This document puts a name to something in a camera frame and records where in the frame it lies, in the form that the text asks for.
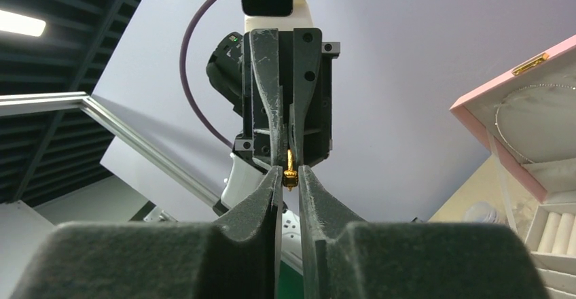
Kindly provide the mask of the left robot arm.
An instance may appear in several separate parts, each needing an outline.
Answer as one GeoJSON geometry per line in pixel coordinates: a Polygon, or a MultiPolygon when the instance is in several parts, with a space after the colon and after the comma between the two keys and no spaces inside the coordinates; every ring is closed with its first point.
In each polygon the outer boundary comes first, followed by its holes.
{"type": "Polygon", "coordinates": [[[206,66],[209,81],[242,117],[230,182],[216,207],[213,244],[230,260],[264,265],[280,250],[305,269],[326,265],[328,236],[312,172],[331,151],[332,62],[339,43],[318,28],[232,33],[206,66]]]}

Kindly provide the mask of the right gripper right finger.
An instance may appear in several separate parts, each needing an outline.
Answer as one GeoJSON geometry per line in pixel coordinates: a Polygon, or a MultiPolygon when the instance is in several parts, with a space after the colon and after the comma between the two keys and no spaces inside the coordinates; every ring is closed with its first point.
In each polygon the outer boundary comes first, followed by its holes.
{"type": "Polygon", "coordinates": [[[500,224],[367,222],[299,168],[307,298],[547,298],[500,224]]]}

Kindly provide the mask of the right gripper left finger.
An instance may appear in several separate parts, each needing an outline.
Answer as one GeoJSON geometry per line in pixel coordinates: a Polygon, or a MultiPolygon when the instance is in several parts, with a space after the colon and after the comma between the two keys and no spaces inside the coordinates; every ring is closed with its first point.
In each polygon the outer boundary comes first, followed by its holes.
{"type": "Polygon", "coordinates": [[[13,298],[275,298],[283,170],[214,222],[66,223],[13,298]]]}

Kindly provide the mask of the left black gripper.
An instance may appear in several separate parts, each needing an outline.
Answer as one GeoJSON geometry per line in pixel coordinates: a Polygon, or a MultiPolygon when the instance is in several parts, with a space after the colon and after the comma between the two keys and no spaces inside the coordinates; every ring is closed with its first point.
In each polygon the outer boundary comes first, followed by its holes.
{"type": "Polygon", "coordinates": [[[315,166],[332,149],[332,64],[338,42],[321,29],[253,29],[240,55],[242,132],[234,153],[257,170],[315,166]]]}

